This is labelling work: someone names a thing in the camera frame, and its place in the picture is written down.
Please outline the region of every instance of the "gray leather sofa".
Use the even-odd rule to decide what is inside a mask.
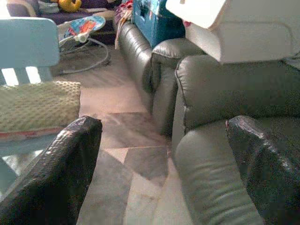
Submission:
[[[174,70],[180,59],[204,52],[185,38],[167,40],[152,49],[139,29],[130,22],[121,28],[119,44],[158,132],[170,135],[177,93]]]
[[[225,122],[247,115],[299,140],[300,72],[280,61],[220,65],[197,55],[184,58],[175,75],[172,157],[194,224],[263,224],[240,178]]]

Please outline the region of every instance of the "blue container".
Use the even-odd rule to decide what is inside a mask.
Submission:
[[[165,8],[166,0],[134,0],[133,22],[149,41],[151,47],[160,42],[182,38],[182,20]]]

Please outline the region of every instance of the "floor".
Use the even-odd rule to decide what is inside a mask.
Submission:
[[[108,65],[57,75],[63,68],[89,63],[87,55],[77,53],[52,68],[55,80],[81,82],[80,115],[101,119],[104,125],[93,181],[77,224],[191,225],[170,158],[170,140],[156,132],[120,52],[109,49]],[[101,57],[101,51],[95,53]]]

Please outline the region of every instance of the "fabric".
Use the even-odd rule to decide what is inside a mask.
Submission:
[[[78,118],[80,83],[0,86],[0,139],[56,133]]]
[[[101,122],[87,116],[63,129],[2,196],[1,224],[76,224],[92,181],[101,132]]]
[[[77,12],[81,6],[81,0],[59,0],[60,8],[68,13]]]
[[[107,0],[82,0],[81,8],[106,8]]]
[[[188,132],[174,159],[195,225],[263,225],[240,178],[225,120]]]
[[[114,19],[114,11],[113,10],[106,10],[103,12],[94,13],[93,15],[102,16],[105,18],[106,21]]]
[[[115,18],[114,18],[115,24],[119,24],[119,21],[123,18],[124,14],[127,11],[132,10],[132,4],[133,4],[133,0],[129,0],[126,3],[123,3],[123,4],[119,5],[115,9]]]
[[[300,119],[293,122],[300,125]],[[229,120],[227,135],[247,192],[267,224],[298,224],[299,139],[247,116]]]

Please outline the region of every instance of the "cushion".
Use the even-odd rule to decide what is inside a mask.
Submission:
[[[240,177],[261,216],[267,224],[296,224],[300,220],[299,139],[272,132],[248,116],[229,120],[227,130]]]
[[[78,118],[80,83],[0,87],[0,141],[57,133]]]
[[[175,164],[195,225],[262,225],[240,179],[225,120],[188,132],[177,147]]]

